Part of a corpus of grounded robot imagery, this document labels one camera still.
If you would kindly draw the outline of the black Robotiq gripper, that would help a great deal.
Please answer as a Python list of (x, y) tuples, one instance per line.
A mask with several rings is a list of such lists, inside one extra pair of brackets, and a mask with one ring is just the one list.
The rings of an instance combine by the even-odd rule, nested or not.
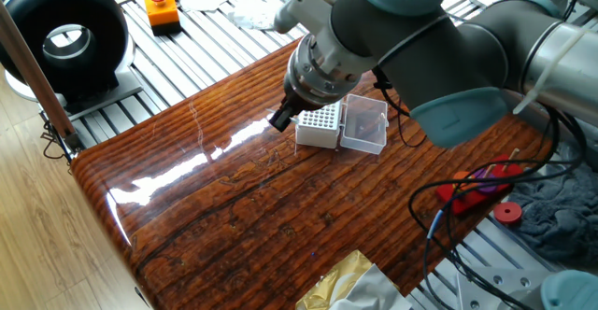
[(285, 83), (283, 89), (285, 96), (282, 104), (269, 120), (270, 124), (280, 132), (284, 132), (287, 129), (296, 114), (302, 111), (313, 111), (322, 108), (322, 105), (314, 104), (301, 97), (294, 90), (291, 83)]

